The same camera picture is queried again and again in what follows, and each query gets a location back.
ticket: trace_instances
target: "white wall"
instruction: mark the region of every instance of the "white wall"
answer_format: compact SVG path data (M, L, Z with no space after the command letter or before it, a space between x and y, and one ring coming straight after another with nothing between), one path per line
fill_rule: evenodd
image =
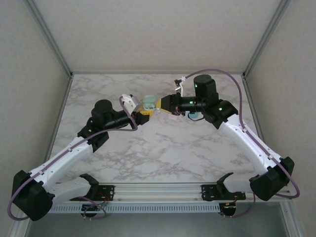
M242 72L280 0L36 0L74 72Z
M316 236L316 1L293 0L248 78L267 143L295 161L295 200Z
M21 0L0 7L0 236L12 221L12 179L39 165L56 122L67 78Z

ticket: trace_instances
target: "light blue object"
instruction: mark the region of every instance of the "light blue object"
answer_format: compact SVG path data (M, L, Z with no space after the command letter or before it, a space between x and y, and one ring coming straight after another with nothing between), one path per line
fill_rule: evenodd
M155 95L145 95L143 99L143 109L145 111L155 111L156 108L156 99Z
M198 113L189 114L189 118L196 119L198 117Z

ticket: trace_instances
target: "white marble table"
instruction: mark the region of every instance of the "white marble table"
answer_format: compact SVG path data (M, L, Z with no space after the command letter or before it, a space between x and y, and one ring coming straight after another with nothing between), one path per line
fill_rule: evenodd
M172 82L182 75L75 75L57 133L52 156L65 147L85 126L95 102L108 99L121 110L119 97L138 98L173 94ZM242 86L240 75L234 75ZM220 98L238 108L238 91L227 77L212 75ZM185 83L186 95L194 95L193 78ZM254 129L243 90L243 116ZM206 121L193 122L155 112L135 132L110 132L110 139L89 159L74 166L60 181L88 173L102 183L195 183L215 182L228 172L254 171L241 150Z

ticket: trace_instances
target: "marble surface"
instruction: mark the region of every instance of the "marble surface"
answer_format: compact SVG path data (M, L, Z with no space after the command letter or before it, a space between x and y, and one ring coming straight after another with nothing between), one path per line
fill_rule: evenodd
M173 80L182 75L75 75L53 147L52 156L77 135L90 117L95 102L108 99L121 110L119 97L138 98L173 94ZM212 75L220 98L238 108L238 91L227 77ZM242 86L240 75L234 75ZM193 78L185 82L186 96L194 96ZM255 131L243 90L243 116ZM206 121L193 122L155 112L135 132L110 132L109 140L90 158L79 162L60 181L88 173L99 182L190 183L215 182L228 172L250 174L252 164L229 137Z

